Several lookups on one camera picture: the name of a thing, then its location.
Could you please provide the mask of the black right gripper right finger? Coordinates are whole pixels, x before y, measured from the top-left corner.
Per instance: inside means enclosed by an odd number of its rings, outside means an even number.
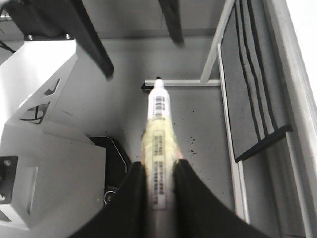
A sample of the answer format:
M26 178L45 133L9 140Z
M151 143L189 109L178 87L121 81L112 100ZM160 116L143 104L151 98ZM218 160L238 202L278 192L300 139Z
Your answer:
M267 238L227 208L180 159L174 170L181 238Z

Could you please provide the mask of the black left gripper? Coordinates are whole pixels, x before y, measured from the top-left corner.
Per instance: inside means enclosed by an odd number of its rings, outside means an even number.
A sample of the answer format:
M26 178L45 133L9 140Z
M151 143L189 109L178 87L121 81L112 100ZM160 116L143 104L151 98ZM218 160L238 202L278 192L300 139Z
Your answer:
M113 63L94 29L80 0L2 0L0 11L6 11L25 37L71 39L80 46L99 67L106 79L114 76ZM67 31L62 26L69 17Z

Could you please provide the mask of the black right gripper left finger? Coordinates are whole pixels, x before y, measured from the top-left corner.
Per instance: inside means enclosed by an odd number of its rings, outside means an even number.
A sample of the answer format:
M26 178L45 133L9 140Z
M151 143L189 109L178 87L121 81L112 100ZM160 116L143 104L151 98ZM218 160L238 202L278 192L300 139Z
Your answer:
M142 238L145 204L145 167L134 162L110 204L70 237Z

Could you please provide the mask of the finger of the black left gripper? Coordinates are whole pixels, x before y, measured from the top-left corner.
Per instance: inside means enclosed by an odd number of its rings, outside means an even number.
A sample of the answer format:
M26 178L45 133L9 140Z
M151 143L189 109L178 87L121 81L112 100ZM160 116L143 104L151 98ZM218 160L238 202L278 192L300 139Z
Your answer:
M180 5L178 0L159 0L169 35L176 45L183 45Z

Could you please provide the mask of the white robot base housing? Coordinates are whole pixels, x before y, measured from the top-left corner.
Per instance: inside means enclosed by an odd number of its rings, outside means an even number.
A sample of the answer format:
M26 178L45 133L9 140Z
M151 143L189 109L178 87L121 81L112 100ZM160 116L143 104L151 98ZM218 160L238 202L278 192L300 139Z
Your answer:
M2 226L81 226L104 205L106 149L52 121L76 50L75 40L26 41L0 67Z

